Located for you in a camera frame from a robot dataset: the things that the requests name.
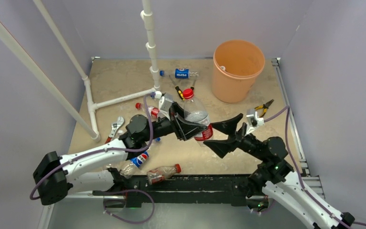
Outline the large red label bottle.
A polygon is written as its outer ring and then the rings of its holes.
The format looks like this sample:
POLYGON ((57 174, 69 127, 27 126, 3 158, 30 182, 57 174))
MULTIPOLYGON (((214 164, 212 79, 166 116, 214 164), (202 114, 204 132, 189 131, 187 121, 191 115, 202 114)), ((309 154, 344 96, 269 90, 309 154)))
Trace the large red label bottle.
POLYGON ((207 129, 194 136, 195 141, 201 146, 206 147, 205 140, 212 140, 214 132, 211 126, 209 114, 203 103, 194 95, 194 90, 191 88, 183 91, 183 109, 185 110, 184 118, 187 121, 206 125, 207 129))

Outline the brown bottle red cap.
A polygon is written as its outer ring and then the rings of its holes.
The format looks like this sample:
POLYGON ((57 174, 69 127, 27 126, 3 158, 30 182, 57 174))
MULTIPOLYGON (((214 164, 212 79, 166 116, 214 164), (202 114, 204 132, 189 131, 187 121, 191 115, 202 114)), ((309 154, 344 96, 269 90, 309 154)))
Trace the brown bottle red cap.
POLYGON ((173 166, 162 166, 149 170, 146 175, 148 183, 153 185, 163 182, 178 173, 181 173, 181 167, 179 164, 175 164, 173 166))

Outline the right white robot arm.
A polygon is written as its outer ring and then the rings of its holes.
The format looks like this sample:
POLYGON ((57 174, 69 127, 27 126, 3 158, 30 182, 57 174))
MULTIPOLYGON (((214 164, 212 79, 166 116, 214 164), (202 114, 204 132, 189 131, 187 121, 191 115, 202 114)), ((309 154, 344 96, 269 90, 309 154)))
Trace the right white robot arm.
POLYGON ((288 151, 282 138, 258 140, 246 123, 237 129, 243 114, 211 127, 228 136, 226 140, 206 140, 204 144, 223 158, 240 149, 261 163, 248 177, 248 195, 263 193, 281 204, 309 229, 349 229, 355 218, 330 206, 302 179, 287 161, 288 151))

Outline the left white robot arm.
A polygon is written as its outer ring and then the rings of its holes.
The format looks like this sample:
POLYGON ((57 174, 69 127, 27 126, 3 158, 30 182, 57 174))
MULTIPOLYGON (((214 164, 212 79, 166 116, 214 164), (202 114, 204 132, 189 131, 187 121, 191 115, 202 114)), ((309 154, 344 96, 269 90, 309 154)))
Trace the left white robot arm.
POLYGON ((93 170, 110 162, 124 162, 127 168, 121 169, 123 177, 134 175, 150 157, 148 149, 156 138, 174 134, 179 140, 189 140, 207 129, 199 122, 185 120, 187 113, 176 102, 168 110, 169 116, 151 120, 151 116, 137 114, 130 119, 126 133, 102 146, 72 155, 58 155, 55 151, 47 153, 35 171, 35 187, 31 200, 51 205, 63 200, 74 192, 108 191, 118 195, 123 182, 114 177, 110 170, 94 173, 93 170))

